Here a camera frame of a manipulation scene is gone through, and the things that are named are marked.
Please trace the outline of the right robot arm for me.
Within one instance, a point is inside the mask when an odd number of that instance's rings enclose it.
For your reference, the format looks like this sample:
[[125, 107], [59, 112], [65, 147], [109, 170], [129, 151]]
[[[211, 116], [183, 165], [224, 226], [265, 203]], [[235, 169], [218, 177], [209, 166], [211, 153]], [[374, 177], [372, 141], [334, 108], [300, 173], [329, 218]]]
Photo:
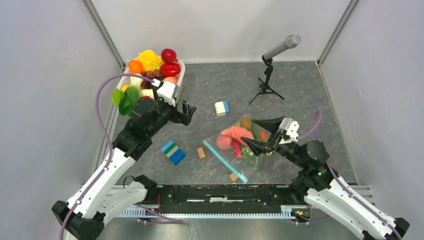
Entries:
[[301, 168], [289, 185], [293, 203], [305, 202], [323, 211], [360, 240], [401, 240], [405, 236], [410, 223], [385, 214], [358, 194], [327, 162], [330, 155], [323, 142], [297, 143], [299, 124], [292, 118], [254, 119], [253, 123], [270, 132], [266, 142], [241, 137], [256, 156], [276, 152]]

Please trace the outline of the green toy cucumber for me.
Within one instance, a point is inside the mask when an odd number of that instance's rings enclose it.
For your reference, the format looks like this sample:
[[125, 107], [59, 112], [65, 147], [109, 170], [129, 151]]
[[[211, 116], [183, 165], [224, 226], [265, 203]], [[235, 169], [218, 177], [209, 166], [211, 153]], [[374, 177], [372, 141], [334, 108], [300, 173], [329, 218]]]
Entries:
[[251, 163], [256, 169], [258, 169], [262, 164], [263, 156], [256, 156], [252, 150], [248, 147], [242, 147], [242, 159]]

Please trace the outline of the small red toy chili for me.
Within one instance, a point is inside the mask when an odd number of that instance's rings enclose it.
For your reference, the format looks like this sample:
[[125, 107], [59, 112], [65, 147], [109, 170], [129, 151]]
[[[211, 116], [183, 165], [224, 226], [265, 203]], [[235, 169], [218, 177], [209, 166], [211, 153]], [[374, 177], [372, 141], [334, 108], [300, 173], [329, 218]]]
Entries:
[[232, 146], [235, 157], [237, 159], [241, 159], [243, 157], [243, 153], [242, 153], [242, 149], [241, 149], [239, 141], [233, 138], [231, 142], [231, 146]]

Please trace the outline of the brown toy kiwi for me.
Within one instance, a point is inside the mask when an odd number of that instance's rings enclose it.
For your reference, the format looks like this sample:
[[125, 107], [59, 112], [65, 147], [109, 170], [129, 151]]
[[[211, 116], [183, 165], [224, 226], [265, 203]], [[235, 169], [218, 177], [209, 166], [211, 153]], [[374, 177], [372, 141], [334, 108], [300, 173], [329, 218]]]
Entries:
[[239, 126], [245, 128], [248, 131], [251, 131], [253, 129], [252, 119], [250, 117], [242, 117], [239, 120]]

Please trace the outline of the orange toy carrot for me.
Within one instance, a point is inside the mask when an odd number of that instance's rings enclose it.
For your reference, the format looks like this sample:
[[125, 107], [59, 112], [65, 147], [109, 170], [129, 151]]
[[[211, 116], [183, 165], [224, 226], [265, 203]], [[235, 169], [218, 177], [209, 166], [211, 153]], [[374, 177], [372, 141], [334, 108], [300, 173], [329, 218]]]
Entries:
[[267, 132], [265, 132], [264, 130], [260, 130], [260, 132], [259, 132], [259, 136], [260, 136], [260, 140], [262, 141], [262, 142], [266, 142], [267, 141], [267, 139], [268, 139], [268, 134], [267, 134]]

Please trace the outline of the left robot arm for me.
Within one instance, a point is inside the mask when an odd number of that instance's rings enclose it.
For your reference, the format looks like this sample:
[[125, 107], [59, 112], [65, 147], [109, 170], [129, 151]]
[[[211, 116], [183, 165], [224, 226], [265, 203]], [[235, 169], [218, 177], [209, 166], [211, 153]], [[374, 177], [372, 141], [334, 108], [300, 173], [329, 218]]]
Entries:
[[131, 111], [131, 118], [111, 145], [106, 159], [80, 190], [67, 201], [58, 200], [52, 211], [61, 224], [78, 240], [95, 240], [104, 227], [129, 207], [157, 198], [155, 182], [142, 176], [126, 189], [107, 197], [117, 180], [152, 145], [152, 137], [168, 122], [188, 126], [196, 111], [185, 100], [182, 111], [163, 97], [140, 99]]

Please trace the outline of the clear zip top bag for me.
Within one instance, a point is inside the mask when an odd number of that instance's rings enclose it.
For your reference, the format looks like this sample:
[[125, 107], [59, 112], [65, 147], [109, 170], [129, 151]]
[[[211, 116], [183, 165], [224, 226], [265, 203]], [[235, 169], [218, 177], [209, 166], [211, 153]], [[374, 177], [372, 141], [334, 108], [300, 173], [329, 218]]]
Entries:
[[253, 122], [252, 115], [244, 114], [235, 123], [219, 129], [202, 143], [228, 169], [232, 182], [253, 184], [260, 183], [260, 178], [274, 173], [282, 157], [277, 156], [276, 152], [256, 156], [241, 138], [264, 143], [270, 135], [269, 131]]

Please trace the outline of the pink toy peach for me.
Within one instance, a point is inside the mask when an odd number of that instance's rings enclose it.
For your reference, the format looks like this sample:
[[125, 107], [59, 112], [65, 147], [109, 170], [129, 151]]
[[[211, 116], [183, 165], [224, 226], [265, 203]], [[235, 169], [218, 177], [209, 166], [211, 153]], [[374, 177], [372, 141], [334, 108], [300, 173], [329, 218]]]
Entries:
[[230, 136], [219, 135], [215, 139], [216, 146], [221, 150], [229, 150], [232, 148], [233, 139]]

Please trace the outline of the pink toy watermelon slice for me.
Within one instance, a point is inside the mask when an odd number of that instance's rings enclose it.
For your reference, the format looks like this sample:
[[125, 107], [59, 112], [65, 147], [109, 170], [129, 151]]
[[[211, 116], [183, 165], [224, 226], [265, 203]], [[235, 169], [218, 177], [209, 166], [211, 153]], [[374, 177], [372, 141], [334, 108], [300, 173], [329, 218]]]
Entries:
[[220, 134], [222, 136], [230, 137], [232, 139], [237, 140], [240, 144], [242, 144], [245, 147], [247, 147], [248, 145], [244, 142], [242, 137], [250, 139], [250, 140], [254, 139], [253, 134], [249, 130], [237, 125], [231, 126], [223, 130]]

